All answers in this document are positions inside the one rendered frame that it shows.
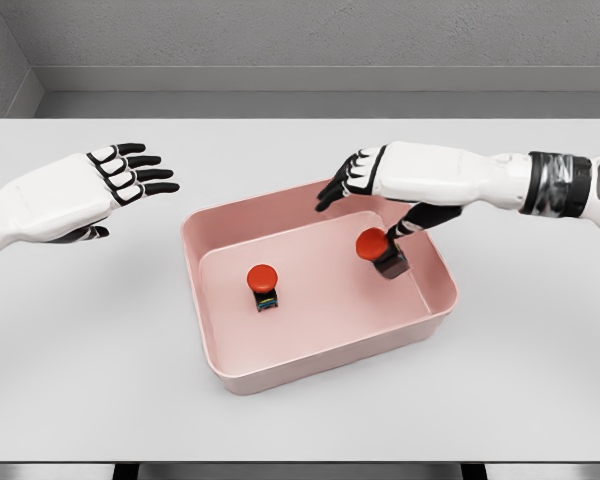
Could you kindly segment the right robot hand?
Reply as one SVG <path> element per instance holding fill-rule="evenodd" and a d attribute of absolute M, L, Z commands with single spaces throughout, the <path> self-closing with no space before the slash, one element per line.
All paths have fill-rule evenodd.
<path fill-rule="evenodd" d="M 350 195 L 378 196 L 412 206 L 386 235 L 391 240 L 431 229 L 463 213 L 459 200 L 445 200 L 450 178 L 442 171 L 438 146 L 392 142 L 361 149 L 349 156 L 317 195 L 322 212 Z"/>

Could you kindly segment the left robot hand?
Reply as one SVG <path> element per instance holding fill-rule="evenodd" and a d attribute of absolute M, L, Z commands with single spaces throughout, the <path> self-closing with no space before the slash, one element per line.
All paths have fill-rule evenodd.
<path fill-rule="evenodd" d="M 99 223 L 141 199 L 173 194 L 180 186 L 162 158 L 142 143 L 71 154 L 14 181 L 17 238 L 31 243 L 73 243 L 106 237 Z"/>

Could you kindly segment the red button industrial switch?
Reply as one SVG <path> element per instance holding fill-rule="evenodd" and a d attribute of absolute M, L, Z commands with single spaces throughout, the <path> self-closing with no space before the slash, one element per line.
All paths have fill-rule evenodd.
<path fill-rule="evenodd" d="M 371 262 L 387 280 L 393 280 L 410 269 L 403 250 L 380 228 L 364 230 L 356 239 L 355 249 L 358 257 Z"/>
<path fill-rule="evenodd" d="M 258 312 L 278 306 L 276 286 L 277 271 L 268 264 L 257 264 L 250 268 L 246 277 L 247 285 L 252 291 Z"/>

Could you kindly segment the pink rectangular basket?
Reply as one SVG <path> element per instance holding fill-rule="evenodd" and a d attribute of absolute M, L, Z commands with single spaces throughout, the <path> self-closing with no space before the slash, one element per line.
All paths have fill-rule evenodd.
<path fill-rule="evenodd" d="M 224 386 L 257 393 L 431 336 L 458 290 L 426 233 L 400 240 L 410 269 L 383 278 L 359 258 L 368 228 L 387 228 L 404 203 L 356 196 L 319 213 L 321 182 L 189 215 L 183 250 L 207 362 Z M 250 268 L 278 274 L 278 306 L 256 309 Z"/>

